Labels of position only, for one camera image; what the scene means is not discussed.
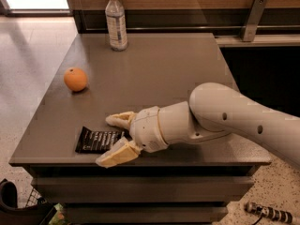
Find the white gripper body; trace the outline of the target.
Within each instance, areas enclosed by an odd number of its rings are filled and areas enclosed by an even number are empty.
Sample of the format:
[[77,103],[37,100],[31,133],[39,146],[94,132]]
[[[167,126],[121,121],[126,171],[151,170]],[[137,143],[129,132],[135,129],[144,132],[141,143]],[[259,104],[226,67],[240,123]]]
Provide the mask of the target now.
[[130,124],[129,134],[134,142],[148,153],[168,148],[158,124],[159,107],[151,107],[138,112]]

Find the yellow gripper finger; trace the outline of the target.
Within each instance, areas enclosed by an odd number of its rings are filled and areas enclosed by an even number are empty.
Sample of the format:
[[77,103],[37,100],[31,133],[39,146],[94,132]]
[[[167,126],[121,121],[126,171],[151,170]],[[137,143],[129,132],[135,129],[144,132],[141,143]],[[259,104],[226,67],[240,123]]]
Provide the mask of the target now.
[[110,168],[137,158],[141,151],[141,147],[134,141],[129,141],[123,137],[109,151],[98,157],[96,164],[100,167]]
[[105,121],[109,126],[129,130],[131,122],[136,115],[135,112],[121,112],[107,116]]

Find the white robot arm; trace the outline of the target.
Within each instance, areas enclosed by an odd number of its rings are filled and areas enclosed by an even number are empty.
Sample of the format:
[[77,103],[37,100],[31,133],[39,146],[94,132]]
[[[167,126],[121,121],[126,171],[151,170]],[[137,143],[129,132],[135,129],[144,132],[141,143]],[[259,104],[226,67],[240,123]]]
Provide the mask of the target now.
[[230,87],[207,82],[197,86],[189,100],[139,112],[121,112],[106,118],[124,128],[121,138],[96,159],[110,168],[154,153],[176,143],[197,144],[229,133],[247,138],[295,168],[300,166],[300,118],[263,106]]

